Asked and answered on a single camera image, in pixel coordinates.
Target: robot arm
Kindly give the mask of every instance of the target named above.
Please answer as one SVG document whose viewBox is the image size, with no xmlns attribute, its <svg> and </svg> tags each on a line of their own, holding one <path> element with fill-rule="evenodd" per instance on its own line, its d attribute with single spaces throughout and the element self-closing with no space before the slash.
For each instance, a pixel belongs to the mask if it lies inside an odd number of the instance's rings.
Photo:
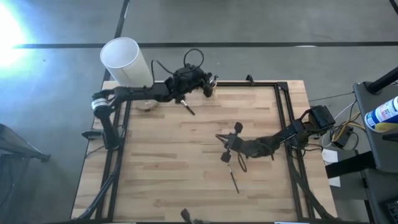
<svg viewBox="0 0 398 224">
<path fill-rule="evenodd" d="M 163 83 L 154 83 L 150 88 L 119 86 L 112 90 L 102 90 L 95 93 L 92 96 L 91 107 L 94 115 L 103 126 L 102 135 L 105 148 L 116 149 L 120 146 L 119 134 L 114 129 L 109 117 L 121 103 L 133 100 L 170 102 L 197 88 L 202 88 L 203 94 L 210 97 L 213 93 L 213 87 L 216 85 L 216 77 L 210 80 L 211 76 L 211 73 L 205 73 L 199 67 L 187 63 Z"/>
<path fill-rule="evenodd" d="M 303 122 L 303 118 L 308 114 L 308 122 Z M 326 106 L 316 106 L 306 110 L 304 114 L 292 122 L 291 125 L 274 134 L 273 136 L 264 136 L 256 138 L 255 140 L 244 141 L 238 137 L 242 132 L 243 125 L 241 123 L 235 124 L 235 132 L 229 134 L 216 134 L 223 144 L 226 152 L 221 156 L 223 162 L 229 162 L 231 159 L 231 150 L 244 154 L 246 158 L 258 158 L 262 156 L 271 155 L 274 160 L 274 152 L 279 146 L 290 140 L 294 147 L 304 147 L 308 143 L 308 137 L 313 134 L 323 135 L 333 125 L 335 120 L 330 114 Z"/>
</svg>

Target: gray floor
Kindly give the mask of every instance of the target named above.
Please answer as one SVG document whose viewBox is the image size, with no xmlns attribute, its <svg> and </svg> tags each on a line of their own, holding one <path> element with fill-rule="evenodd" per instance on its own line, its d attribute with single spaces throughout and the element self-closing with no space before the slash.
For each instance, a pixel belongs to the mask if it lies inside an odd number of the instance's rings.
<svg viewBox="0 0 398 224">
<path fill-rule="evenodd" d="M 0 1 L 20 25 L 20 44 L 103 43 L 114 37 L 123 0 Z M 139 42 L 397 41 L 398 16 L 388 0 L 131 0 L 122 36 Z M 143 49 L 147 61 L 181 66 L 187 49 Z M 8 223 L 68 220 L 93 115 L 90 96 L 101 88 L 100 49 L 12 50 L 0 66 L 0 123 L 52 155 L 32 161 L 20 200 L 23 216 Z M 222 80 L 304 80 L 308 98 L 352 91 L 395 68 L 398 47 L 205 48 L 203 69 Z M 189 61 L 197 62 L 192 55 Z M 167 74 L 155 68 L 157 80 Z M 353 96 L 315 101 L 337 114 Z M 348 115 L 341 117 L 342 122 Z M 369 150 L 361 136 L 360 151 Z M 334 190 L 339 216 L 365 220 L 363 204 Z"/>
</svg>

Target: white cylinder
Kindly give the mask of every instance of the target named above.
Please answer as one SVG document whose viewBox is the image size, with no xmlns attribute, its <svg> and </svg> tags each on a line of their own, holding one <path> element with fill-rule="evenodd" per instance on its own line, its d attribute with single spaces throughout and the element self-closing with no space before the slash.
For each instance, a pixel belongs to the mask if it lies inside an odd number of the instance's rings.
<svg viewBox="0 0 398 224">
<path fill-rule="evenodd" d="M 120 37 L 109 41 L 102 48 L 100 58 L 121 86 L 150 88 L 154 84 L 144 56 L 133 39 Z"/>
</svg>

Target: cable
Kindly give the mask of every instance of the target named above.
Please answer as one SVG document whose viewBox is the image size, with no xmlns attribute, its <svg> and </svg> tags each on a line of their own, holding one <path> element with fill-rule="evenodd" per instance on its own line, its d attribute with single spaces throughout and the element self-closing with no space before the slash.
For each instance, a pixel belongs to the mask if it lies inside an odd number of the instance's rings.
<svg viewBox="0 0 398 224">
<path fill-rule="evenodd" d="M 358 101 L 355 99 L 354 103 L 351 105 L 351 109 L 349 109 L 348 122 L 350 122 L 350 121 L 352 120 L 351 115 L 353 114 L 353 108 L 354 108 L 354 105 L 355 105 L 356 102 L 358 102 Z"/>
<path fill-rule="evenodd" d="M 120 134 L 120 137 L 122 138 L 123 135 L 126 133 L 126 130 L 124 129 L 123 124 L 119 124 L 119 125 L 118 125 L 118 128 L 119 128 L 119 127 L 122 127 L 122 133 Z M 105 145 L 100 146 L 100 147 L 98 147 L 98 148 L 96 148 L 96 149 L 90 151 L 89 153 L 86 154 L 86 157 L 85 157 L 85 158 L 87 158 L 91 153 L 94 153 L 94 152 L 96 152 L 96 151 L 98 151 L 98 150 L 100 150 L 100 149 L 102 149 L 102 148 L 104 148 L 104 147 L 105 147 Z"/>
<path fill-rule="evenodd" d="M 360 125 L 359 123 L 355 122 L 355 121 L 351 121 L 348 125 L 350 126 L 356 126 L 358 128 L 361 128 L 362 130 L 364 130 L 366 132 L 366 129 L 364 126 Z"/>
<path fill-rule="evenodd" d="M 98 148 L 92 150 L 91 152 L 89 152 L 89 153 L 86 154 L 86 157 L 85 157 L 85 158 L 87 158 L 91 153 L 94 153 L 94 152 L 96 152 L 96 151 L 98 151 L 98 150 L 100 150 L 100 149 L 102 149 L 102 148 L 104 148 L 104 147 L 105 147 L 105 145 L 103 145 L 103 146 L 101 146 L 101 147 L 98 147 Z"/>
<path fill-rule="evenodd" d="M 342 111 L 340 111 L 340 113 L 338 113 L 338 114 L 334 117 L 334 120 L 337 119 L 344 111 L 346 111 L 346 110 L 347 110 L 350 106 L 352 106 L 354 103 L 355 103 L 355 101 L 352 102 L 352 103 L 350 103 L 346 108 L 344 108 Z M 331 145 L 331 142 L 330 142 L 328 145 L 325 145 L 325 144 L 323 143 L 324 140 L 325 140 L 325 135 L 323 135 L 322 141 L 321 141 L 321 145 L 322 145 L 323 147 L 328 147 L 328 146 Z"/>
<path fill-rule="evenodd" d="M 200 53 L 200 55 L 201 55 L 201 62 L 200 62 L 200 64 L 199 64 L 198 66 L 196 66 L 196 67 L 193 68 L 193 69 L 190 69 L 190 70 L 187 71 L 187 72 L 182 72 L 182 73 L 171 72 L 171 71 L 170 71 L 169 69 L 167 69 L 160 61 L 156 60 L 156 63 L 158 63 L 167 73 L 169 73 L 169 74 L 171 74 L 171 75 L 183 75 L 183 74 L 186 74 L 186 73 L 190 73 L 190 72 L 193 72 L 193 71 L 195 71 L 196 69 L 200 68 L 201 65 L 203 65 L 203 62 L 205 61 L 205 55 L 203 54 L 203 52 L 202 52 L 201 50 L 199 50 L 199 49 L 191 49 L 191 50 L 189 50 L 187 53 L 185 53 L 185 55 L 184 55 L 184 59 L 183 59 L 184 67 L 186 66 L 185 61 L 186 61 L 186 59 L 187 59 L 187 55 L 188 55 L 190 52 L 192 52 L 192 51 L 197 51 L 197 52 Z M 152 69 L 152 74 L 154 74 L 153 60 L 150 62 L 150 67 L 151 67 L 151 69 Z"/>
<path fill-rule="evenodd" d="M 189 50 L 188 52 L 186 52 L 185 55 L 184 55 L 184 60 L 183 60 L 184 67 L 187 66 L 187 64 L 185 63 L 185 61 L 186 61 L 186 59 L 187 59 L 187 55 L 188 55 L 190 52 L 193 52 L 193 51 L 197 51 L 197 52 L 200 53 L 200 55 L 201 55 L 201 62 L 200 62 L 200 64 L 199 64 L 198 66 L 196 66 L 192 71 L 194 71 L 194 70 L 198 69 L 199 67 L 201 67 L 201 65 L 203 65 L 203 62 L 205 61 L 205 55 L 203 54 L 203 52 L 202 52 L 201 50 L 199 50 L 199 49 L 191 49 L 191 50 Z"/>
<path fill-rule="evenodd" d="M 339 95 L 335 95 L 335 96 L 328 96 L 328 97 L 319 98 L 319 99 L 315 99 L 315 100 L 309 100 L 308 102 L 313 102 L 313 101 L 318 101 L 318 100 L 325 100 L 325 99 L 330 99 L 330 98 L 334 98 L 334 97 L 350 95 L 350 94 L 353 94 L 353 93 L 354 93 L 354 91 L 352 91 L 350 93 L 344 93 L 344 94 L 339 94 Z"/>
<path fill-rule="evenodd" d="M 354 147 L 352 149 L 350 149 L 350 150 L 356 149 L 356 146 L 358 146 L 358 144 L 359 144 L 359 136 L 358 136 L 358 134 L 356 134 L 354 131 L 353 131 L 353 134 L 355 134 L 355 136 L 356 136 L 356 143 L 355 143 Z"/>
<path fill-rule="evenodd" d="M 319 145 L 319 144 L 315 144 L 315 143 L 307 143 L 308 146 L 318 146 L 319 149 L 321 151 L 323 151 L 323 146 Z M 315 150 L 319 150 L 319 149 L 308 149 L 309 151 L 315 151 Z"/>
<path fill-rule="evenodd" d="M 340 131 L 338 132 L 336 138 L 335 138 L 334 135 L 333 135 L 332 141 L 337 141 L 337 140 L 341 137 L 341 135 L 343 135 L 343 130 L 345 129 L 345 127 L 347 126 L 347 124 L 348 124 L 350 121 L 351 121 L 351 120 L 348 120 L 348 121 L 346 121 L 346 122 L 343 124 L 343 126 L 341 127 Z"/>
<path fill-rule="evenodd" d="M 240 152 L 238 152 L 238 162 L 239 162 L 239 166 L 241 166 L 243 172 L 247 172 L 248 168 L 246 167 L 246 164 L 244 163 L 242 154 Z"/>
<path fill-rule="evenodd" d="M 322 147 L 321 145 L 319 145 L 319 144 L 307 143 L 307 146 L 308 146 L 308 145 L 319 146 L 319 148 L 315 148 L 315 149 L 306 149 L 306 148 L 302 148 L 301 150 L 304 151 L 304 153 L 302 154 L 302 157 L 305 156 L 305 153 L 306 153 L 306 152 L 312 152 L 312 151 L 317 151 L 317 150 L 320 150 L 321 152 L 323 151 L 323 147 Z"/>
</svg>

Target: wooden table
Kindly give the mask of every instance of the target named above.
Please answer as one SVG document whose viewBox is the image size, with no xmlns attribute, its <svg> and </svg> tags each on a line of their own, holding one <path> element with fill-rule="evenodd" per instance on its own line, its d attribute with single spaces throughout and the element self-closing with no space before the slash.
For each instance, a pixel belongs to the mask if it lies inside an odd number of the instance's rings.
<svg viewBox="0 0 398 224">
<path fill-rule="evenodd" d="M 287 82 L 299 117 L 309 108 L 304 83 Z M 116 82 L 104 82 L 103 88 L 115 86 Z M 241 192 L 237 194 L 228 167 L 220 161 L 223 145 L 215 138 L 216 133 L 231 132 L 237 121 L 243 124 L 244 139 L 278 132 L 274 89 L 219 87 L 211 98 L 198 90 L 187 94 L 186 102 L 196 116 L 174 102 L 161 103 L 150 112 L 132 104 L 114 221 L 182 222 L 183 208 L 194 218 L 214 222 L 297 220 L 284 147 L 275 152 L 275 161 L 270 157 L 246 161 L 247 173 L 233 154 L 231 169 Z M 94 128 L 101 128 L 98 120 Z M 92 141 L 88 151 L 102 144 Z M 86 158 L 72 217 L 79 216 L 98 193 L 105 157 L 102 149 Z M 304 161 L 312 192 L 336 216 L 320 151 L 307 152 Z M 302 192 L 300 197 L 305 210 Z"/>
</svg>

